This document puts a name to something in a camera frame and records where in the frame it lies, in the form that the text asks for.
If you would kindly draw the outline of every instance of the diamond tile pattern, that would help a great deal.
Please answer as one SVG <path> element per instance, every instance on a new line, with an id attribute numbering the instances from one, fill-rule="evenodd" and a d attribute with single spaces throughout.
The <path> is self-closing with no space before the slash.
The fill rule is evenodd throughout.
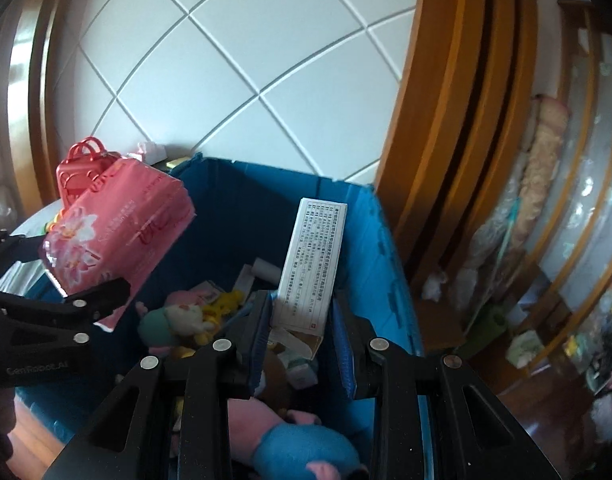
<path id="1" fill-rule="evenodd" d="M 416 0 L 70 0 L 65 150 L 91 133 L 369 184 Z"/>

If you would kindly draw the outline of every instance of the metal bolt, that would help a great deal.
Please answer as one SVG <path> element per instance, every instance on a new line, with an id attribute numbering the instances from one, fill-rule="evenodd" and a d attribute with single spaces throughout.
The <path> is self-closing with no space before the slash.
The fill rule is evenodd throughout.
<path id="1" fill-rule="evenodd" d="M 78 332 L 75 334 L 75 337 L 72 339 L 75 343 L 84 344 L 89 341 L 88 334 L 84 334 L 83 332 Z"/>
<path id="2" fill-rule="evenodd" d="M 159 364 L 159 359 L 157 359 L 154 355 L 146 356 L 144 357 L 144 359 L 140 361 L 140 366 L 144 370 L 152 370 L 158 364 Z"/>
<path id="3" fill-rule="evenodd" d="M 387 350 L 389 346 L 390 346 L 390 344 L 388 343 L 388 341 L 386 341 L 382 337 L 375 337 L 371 341 L 371 348 L 373 350 L 379 350 L 380 352 L 383 352 L 384 350 Z"/>
<path id="4" fill-rule="evenodd" d="M 217 352 L 225 352 L 231 346 L 232 343 L 228 339 L 217 339 L 217 341 L 212 344 L 212 349 L 216 350 Z"/>
<path id="5" fill-rule="evenodd" d="M 443 358 L 443 363 L 448 367 L 448 368 L 461 368 L 461 365 L 463 363 L 463 361 L 461 360 L 461 357 L 459 357 L 458 355 L 446 355 Z"/>

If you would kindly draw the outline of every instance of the blue plastic box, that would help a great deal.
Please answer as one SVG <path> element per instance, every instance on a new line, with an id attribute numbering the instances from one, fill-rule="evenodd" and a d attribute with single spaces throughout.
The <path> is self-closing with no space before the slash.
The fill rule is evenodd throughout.
<path id="1" fill-rule="evenodd" d="M 300 199 L 344 202 L 348 212 L 335 288 L 345 289 L 352 311 L 369 319 L 377 335 L 408 352 L 422 353 L 401 263 L 370 187 L 200 155 L 172 174 L 183 181 L 197 218 L 154 270 L 137 300 L 158 308 L 170 292 L 189 289 L 203 280 L 228 289 L 242 265 L 258 256 L 282 267 Z M 44 279 L 29 295 L 58 301 L 56 291 Z M 113 333 L 94 328 L 91 345 L 102 366 L 92 370 L 91 377 L 20 391 L 24 402 L 64 442 L 110 391 L 115 374 L 128 372 L 146 353 L 136 333 L 137 323 L 134 308 L 129 308 Z M 325 355 L 328 339 L 319 355 Z M 420 406 L 424 442 L 430 442 L 425 404 Z M 365 461 L 369 459 L 372 399 L 348 402 L 331 394 L 321 403 L 319 415 L 324 424 L 350 437 Z"/>

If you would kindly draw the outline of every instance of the cardboard box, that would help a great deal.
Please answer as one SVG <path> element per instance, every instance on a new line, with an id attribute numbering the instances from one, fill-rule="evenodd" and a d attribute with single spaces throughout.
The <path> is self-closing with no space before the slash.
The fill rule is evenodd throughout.
<path id="1" fill-rule="evenodd" d="M 303 198 L 281 272 L 271 338 L 306 359 L 324 337 L 347 205 Z"/>

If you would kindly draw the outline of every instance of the pink tissue package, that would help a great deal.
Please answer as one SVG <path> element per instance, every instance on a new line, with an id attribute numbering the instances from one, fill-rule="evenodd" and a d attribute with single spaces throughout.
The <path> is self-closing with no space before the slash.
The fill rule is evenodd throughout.
<path id="1" fill-rule="evenodd" d="M 131 297 L 99 324 L 113 330 L 154 270 L 195 217 L 180 180 L 134 158 L 104 171 L 46 235 L 40 256 L 62 294 L 114 278 Z"/>

